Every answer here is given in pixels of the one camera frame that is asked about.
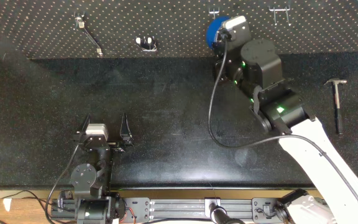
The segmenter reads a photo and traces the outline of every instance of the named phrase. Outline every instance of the hammer head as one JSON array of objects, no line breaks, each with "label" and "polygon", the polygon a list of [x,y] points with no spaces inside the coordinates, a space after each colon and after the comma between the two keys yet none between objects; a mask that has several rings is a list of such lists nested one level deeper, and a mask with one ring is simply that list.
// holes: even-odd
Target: hammer head
[{"label": "hammer head", "polygon": [[330,80],[328,80],[325,84],[332,82],[334,85],[338,85],[338,84],[346,84],[347,80],[340,80],[339,78],[332,78]]}]

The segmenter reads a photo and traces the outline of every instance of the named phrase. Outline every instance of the blue round object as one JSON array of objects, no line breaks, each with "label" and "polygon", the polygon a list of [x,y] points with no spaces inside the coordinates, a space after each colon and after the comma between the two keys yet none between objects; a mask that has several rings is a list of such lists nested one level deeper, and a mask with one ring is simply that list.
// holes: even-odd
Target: blue round object
[{"label": "blue round object", "polygon": [[216,38],[218,37],[218,34],[216,31],[218,31],[222,23],[226,20],[230,19],[228,16],[222,16],[216,18],[212,23],[209,25],[208,29],[206,30],[206,43],[208,44],[208,47],[212,49],[212,43],[216,42]]}]

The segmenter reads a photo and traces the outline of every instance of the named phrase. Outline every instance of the perforated board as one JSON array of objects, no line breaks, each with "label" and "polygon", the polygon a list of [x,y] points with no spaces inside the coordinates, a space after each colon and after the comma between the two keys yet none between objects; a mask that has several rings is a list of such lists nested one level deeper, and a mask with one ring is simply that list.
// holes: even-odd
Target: perforated board
[{"label": "perforated board", "polygon": [[[275,26],[270,7],[277,12]],[[74,13],[86,13],[89,31],[104,57],[212,56],[205,33],[213,16],[244,15],[254,39],[271,39],[279,54],[358,51],[358,1],[296,0],[0,0],[0,31],[28,58],[98,57],[74,29]],[[135,38],[152,35],[157,53],[145,53]]]}]

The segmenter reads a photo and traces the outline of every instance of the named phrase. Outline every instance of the black countertop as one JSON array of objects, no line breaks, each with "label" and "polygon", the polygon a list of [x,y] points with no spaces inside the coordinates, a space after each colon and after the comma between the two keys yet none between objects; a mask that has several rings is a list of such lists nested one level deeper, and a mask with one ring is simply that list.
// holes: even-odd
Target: black countertop
[{"label": "black countertop", "polygon": [[[358,53],[281,55],[283,75],[322,122],[358,176]],[[0,189],[49,189],[73,151],[71,135],[90,113],[119,138],[128,115],[135,147],[114,155],[116,189],[313,187],[276,142],[219,148],[207,112],[214,58],[27,60],[0,50]],[[330,78],[341,85],[344,136],[335,134]],[[213,129],[225,144],[266,138],[232,83],[219,86]],[[79,152],[72,167],[84,162]],[[70,174],[59,188],[69,188]]]}]

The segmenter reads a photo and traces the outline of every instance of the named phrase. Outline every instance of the green led indicator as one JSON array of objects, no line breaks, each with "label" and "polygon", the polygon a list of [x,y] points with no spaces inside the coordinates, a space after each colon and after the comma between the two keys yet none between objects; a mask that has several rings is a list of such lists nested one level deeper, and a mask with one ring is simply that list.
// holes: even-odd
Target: green led indicator
[{"label": "green led indicator", "polygon": [[276,109],[279,113],[282,113],[284,111],[284,108],[282,108],[281,106],[279,106],[277,109]]}]

